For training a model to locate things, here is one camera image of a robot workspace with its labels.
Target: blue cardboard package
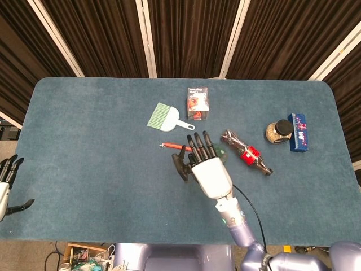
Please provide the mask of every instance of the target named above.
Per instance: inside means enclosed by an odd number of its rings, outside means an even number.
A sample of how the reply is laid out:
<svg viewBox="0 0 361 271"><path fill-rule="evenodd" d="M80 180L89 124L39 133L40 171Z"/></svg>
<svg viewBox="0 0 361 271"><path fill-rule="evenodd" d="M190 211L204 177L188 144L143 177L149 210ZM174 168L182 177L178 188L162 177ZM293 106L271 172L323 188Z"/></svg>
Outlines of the blue cardboard package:
<svg viewBox="0 0 361 271"><path fill-rule="evenodd" d="M288 120L293 124L293 133L289 140L289 150L305 152L309 150L309 137L307 135L306 118L304 114L292 113Z"/></svg>

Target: blue felt tablecloth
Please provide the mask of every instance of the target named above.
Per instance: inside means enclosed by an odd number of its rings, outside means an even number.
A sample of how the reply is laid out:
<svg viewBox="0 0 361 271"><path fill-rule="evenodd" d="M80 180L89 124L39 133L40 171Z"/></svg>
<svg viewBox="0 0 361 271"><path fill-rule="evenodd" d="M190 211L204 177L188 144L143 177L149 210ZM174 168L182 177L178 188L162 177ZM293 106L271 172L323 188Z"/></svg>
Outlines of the blue felt tablecloth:
<svg viewBox="0 0 361 271"><path fill-rule="evenodd" d="M260 150L270 177L229 148L233 182L261 217L267 243L328 246L361 242L361 198L331 89L324 82L188 79L46 78L34 91L17 153L25 157L10 206L36 201L5 217L2 239L57 239L177 244L233 243L195 182L178 176L172 149L188 131L147 127L158 102L186 120L188 87L207 86L210 114L190 121L217 143L226 128ZM304 113L310 150L265 140L267 125ZM235 192L258 238L252 209Z"/></svg>

